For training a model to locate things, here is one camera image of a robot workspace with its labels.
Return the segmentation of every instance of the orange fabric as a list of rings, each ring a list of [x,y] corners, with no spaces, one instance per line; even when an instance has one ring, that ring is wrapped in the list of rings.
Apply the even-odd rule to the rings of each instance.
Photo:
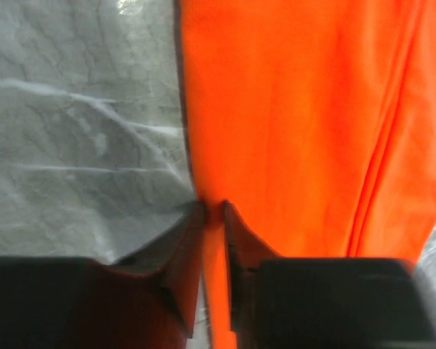
[[[436,221],[436,0],[181,0],[200,198],[285,256],[416,261]],[[229,329],[222,219],[203,263]]]

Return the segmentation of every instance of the orange garment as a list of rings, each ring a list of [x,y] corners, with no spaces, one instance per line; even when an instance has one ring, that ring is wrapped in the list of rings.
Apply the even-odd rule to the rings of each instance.
[[[436,0],[181,0],[200,199],[283,256],[416,261],[436,222]],[[203,263],[233,348],[222,218]]]

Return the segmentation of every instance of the orange cloth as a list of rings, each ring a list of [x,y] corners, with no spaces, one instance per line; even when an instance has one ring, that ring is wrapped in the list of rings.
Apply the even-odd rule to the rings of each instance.
[[[436,222],[436,0],[181,0],[190,154],[284,256],[416,261]],[[222,218],[203,262],[233,348]]]

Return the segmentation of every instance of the gray countertop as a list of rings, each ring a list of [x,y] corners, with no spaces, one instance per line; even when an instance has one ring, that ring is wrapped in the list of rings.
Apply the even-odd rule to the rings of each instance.
[[[110,262],[195,198],[176,18],[172,0],[0,1],[0,254]],[[421,265],[436,288],[436,228]]]

